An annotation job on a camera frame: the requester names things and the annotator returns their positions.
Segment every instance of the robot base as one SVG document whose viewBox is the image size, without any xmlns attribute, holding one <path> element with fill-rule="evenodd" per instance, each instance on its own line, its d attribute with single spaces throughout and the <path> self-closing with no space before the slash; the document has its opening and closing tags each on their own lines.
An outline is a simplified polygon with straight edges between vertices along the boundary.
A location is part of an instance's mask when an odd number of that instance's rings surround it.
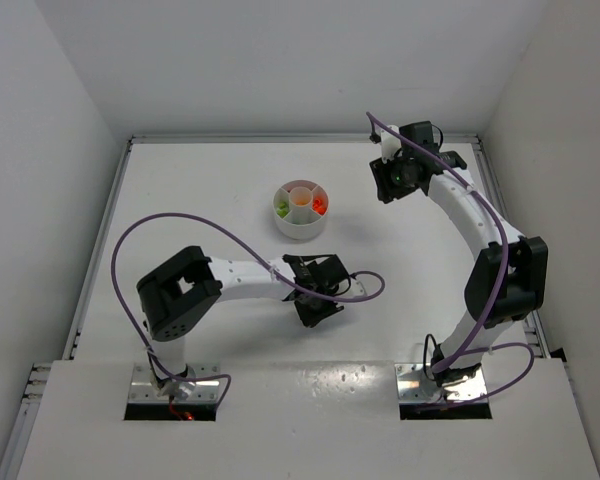
<svg viewBox="0 0 600 480">
<path fill-rule="evenodd" d="M 422 363 L 397 363 L 395 369 L 401 420 L 492 418 L 489 400 L 475 401 L 487 393 L 482 368 L 478 369 L 473 378 L 442 387 L 438 387 L 425 376 Z M 453 407 L 454 403 L 467 400 L 473 402 Z"/>
<path fill-rule="evenodd" d="M 220 373 L 217 364 L 188 364 L 191 376 L 205 377 Z M 148 364 L 135 365 L 127 397 L 125 420 L 182 420 L 169 409 L 169 397 L 173 396 L 172 409 L 181 416 L 190 415 L 192 420 L 215 421 L 216 402 L 220 394 L 220 382 L 179 382 L 171 391 L 161 393 L 153 380 Z"/>
</svg>

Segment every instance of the white wall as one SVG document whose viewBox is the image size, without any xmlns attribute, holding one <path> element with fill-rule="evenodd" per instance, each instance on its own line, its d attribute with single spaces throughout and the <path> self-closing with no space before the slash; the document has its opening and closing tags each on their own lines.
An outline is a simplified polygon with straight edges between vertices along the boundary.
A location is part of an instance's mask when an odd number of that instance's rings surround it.
<svg viewBox="0 0 600 480">
<path fill-rule="evenodd" d="M 0 1 L 0 459 L 62 352 L 121 152 L 32 0 Z"/>
<path fill-rule="evenodd" d="M 600 467 L 600 0 L 556 0 L 486 135 L 513 220 L 549 244 L 543 323 Z"/>
<path fill-rule="evenodd" d="M 546 0 L 36 0 L 119 138 L 486 127 Z"/>
</svg>

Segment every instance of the black joint housing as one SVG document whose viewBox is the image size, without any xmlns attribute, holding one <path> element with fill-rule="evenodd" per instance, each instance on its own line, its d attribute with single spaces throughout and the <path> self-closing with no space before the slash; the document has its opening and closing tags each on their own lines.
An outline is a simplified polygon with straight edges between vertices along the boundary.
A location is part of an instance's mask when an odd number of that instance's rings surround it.
<svg viewBox="0 0 600 480">
<path fill-rule="evenodd" d="M 168 342 L 187 334 L 221 295 L 200 247 L 186 247 L 145 275 L 136 287 L 151 338 Z M 192 284 L 186 292 L 180 280 Z"/>
<path fill-rule="evenodd" d="M 400 134 L 439 157 L 450 168 L 467 168 L 466 162 L 457 152 L 440 153 L 440 145 L 434 142 L 431 122 L 405 125 L 400 127 Z M 420 189 L 428 195 L 431 177 L 444 172 L 435 160 L 406 143 L 402 143 L 402 148 L 392 159 L 378 158 L 369 166 L 378 189 L 378 200 L 384 203 L 406 197 Z"/>
<path fill-rule="evenodd" d="M 321 258 L 325 259 L 318 263 L 316 260 Z M 284 255 L 282 259 L 291 266 L 298 285 L 324 295 L 334 295 L 340 283 L 350 278 L 337 255 Z M 315 327 L 325 318 L 344 309 L 336 302 L 322 300 L 297 290 L 285 300 L 293 300 L 302 324 L 308 328 Z"/>
<path fill-rule="evenodd" d="M 484 328 L 493 328 L 509 318 L 522 320 L 542 306 L 548 257 L 549 249 L 540 237 L 509 244 L 509 266 L 514 270 L 505 276 Z M 464 290 L 467 310 L 475 320 L 491 294 L 501 260 L 502 246 L 496 243 L 478 255 Z"/>
</svg>

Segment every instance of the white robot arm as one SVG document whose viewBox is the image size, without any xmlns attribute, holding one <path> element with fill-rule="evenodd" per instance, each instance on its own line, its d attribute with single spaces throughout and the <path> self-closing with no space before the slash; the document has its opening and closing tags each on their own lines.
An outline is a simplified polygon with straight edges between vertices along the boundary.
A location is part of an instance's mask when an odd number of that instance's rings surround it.
<svg viewBox="0 0 600 480">
<path fill-rule="evenodd" d="M 362 284 L 350 275 L 337 255 L 284 255 L 267 262 L 206 257 L 200 247 L 187 247 L 143 277 L 137 285 L 151 334 L 151 348 L 169 372 L 187 376 L 184 336 L 212 305 L 228 300 L 270 298 L 293 301 L 300 320 L 315 327 L 344 307 L 296 290 L 273 274 L 329 297 L 363 297 Z M 154 369 L 158 382 L 169 375 Z"/>
<path fill-rule="evenodd" d="M 382 152 L 381 158 L 370 164 L 378 199 L 389 203 L 422 190 L 449 216 L 476 261 L 465 288 L 467 311 L 432 358 L 438 385 L 472 376 L 480 367 L 483 353 L 457 356 L 457 352 L 491 347 L 512 321 L 525 318 L 542 305 L 547 245 L 540 237 L 526 238 L 497 214 L 484 197 L 476 198 L 466 163 L 456 152 L 440 152 L 431 122 L 398 128 L 385 126 L 371 114 L 368 116 L 374 127 L 371 140 L 381 144 Z M 380 135 L 376 134 L 375 125 L 382 128 Z M 509 251 L 507 270 L 496 300 L 488 309 L 488 297 L 503 258 L 503 241 Z M 483 316 L 483 326 L 474 332 Z M 474 333 L 474 338 L 463 348 Z"/>
</svg>

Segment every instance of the white table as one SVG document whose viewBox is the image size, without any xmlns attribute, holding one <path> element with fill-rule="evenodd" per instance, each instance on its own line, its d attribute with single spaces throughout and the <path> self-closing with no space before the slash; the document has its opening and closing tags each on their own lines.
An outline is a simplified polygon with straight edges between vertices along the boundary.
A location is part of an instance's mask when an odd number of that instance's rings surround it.
<svg viewBox="0 0 600 480">
<path fill-rule="evenodd" d="M 471 145 L 446 148 L 467 160 L 482 187 Z M 422 193 L 390 205 L 376 200 L 368 163 L 377 156 L 378 147 L 352 142 L 134 145 L 75 360 L 54 364 L 19 478 L 597 478 L 558 361 L 539 361 L 495 398 L 493 420 L 399 420 L 393 364 L 419 361 L 426 333 L 450 334 L 465 310 L 473 260 Z M 299 178 L 324 186 L 331 200 L 325 231 L 306 243 L 277 232 L 270 209 L 276 188 Z M 234 377 L 217 421 L 124 422 L 132 365 L 146 355 L 113 295 L 109 259 L 129 224 L 163 211 L 207 216 L 264 257 L 337 253 L 349 271 L 381 273 L 387 289 L 314 329 L 290 304 L 214 306 L 188 335 L 186 355 L 219 361 Z M 201 224 L 141 227 L 118 264 L 138 318 L 137 281 L 187 245 L 248 258 Z M 502 341 L 524 341 L 522 328 Z M 525 362 L 524 351 L 488 358 L 488 386 Z"/>
</svg>

